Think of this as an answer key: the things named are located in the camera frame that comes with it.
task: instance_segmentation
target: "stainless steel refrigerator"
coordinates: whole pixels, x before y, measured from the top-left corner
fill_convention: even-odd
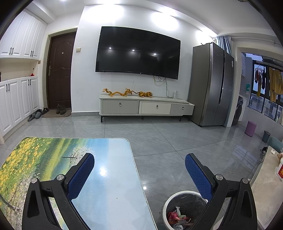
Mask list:
[[[234,58],[215,43],[193,48],[188,101],[191,121],[200,126],[224,125],[233,90]]]

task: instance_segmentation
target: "pink stool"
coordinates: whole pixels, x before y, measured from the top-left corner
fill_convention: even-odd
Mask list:
[[[245,130],[245,134],[249,135],[250,137],[252,137],[254,135],[254,131],[256,130],[256,124],[248,121],[246,130]]]

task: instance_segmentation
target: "blue curtain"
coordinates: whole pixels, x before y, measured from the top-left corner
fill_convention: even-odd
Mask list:
[[[217,37],[218,45],[225,50],[228,54],[232,55],[231,52],[231,37],[230,36],[219,36]]]

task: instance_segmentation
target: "brown front door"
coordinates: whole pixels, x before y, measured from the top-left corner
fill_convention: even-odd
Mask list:
[[[48,108],[71,108],[71,64],[76,32],[51,38],[47,61]]]

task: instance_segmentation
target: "ceiling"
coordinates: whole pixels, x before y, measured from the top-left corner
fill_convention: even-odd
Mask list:
[[[83,11],[83,0],[40,0],[54,15],[60,17],[65,14]]]
[[[238,0],[36,0],[43,3],[55,16],[82,11],[85,5],[102,4],[111,1],[115,4],[136,5],[151,8],[150,5],[163,5],[205,25],[218,35],[263,34],[270,40],[278,41],[275,33],[248,2]]]

